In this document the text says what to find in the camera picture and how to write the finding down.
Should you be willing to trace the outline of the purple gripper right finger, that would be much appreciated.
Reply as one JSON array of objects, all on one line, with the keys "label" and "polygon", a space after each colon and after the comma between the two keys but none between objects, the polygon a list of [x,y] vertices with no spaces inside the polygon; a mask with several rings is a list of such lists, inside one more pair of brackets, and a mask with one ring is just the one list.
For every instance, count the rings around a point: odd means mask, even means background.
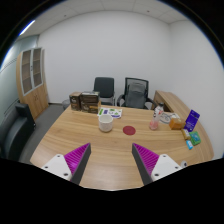
[{"label": "purple gripper right finger", "polygon": [[181,170],[167,154],[158,155],[136,143],[132,144],[132,154],[144,185]]}]

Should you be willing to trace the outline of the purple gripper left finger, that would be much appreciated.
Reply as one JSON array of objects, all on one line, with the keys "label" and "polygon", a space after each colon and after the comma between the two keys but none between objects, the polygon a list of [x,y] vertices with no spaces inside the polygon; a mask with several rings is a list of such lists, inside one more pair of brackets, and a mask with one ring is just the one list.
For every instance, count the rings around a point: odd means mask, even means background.
[{"label": "purple gripper left finger", "polygon": [[91,144],[87,143],[65,155],[56,154],[42,169],[79,185],[90,154]]}]

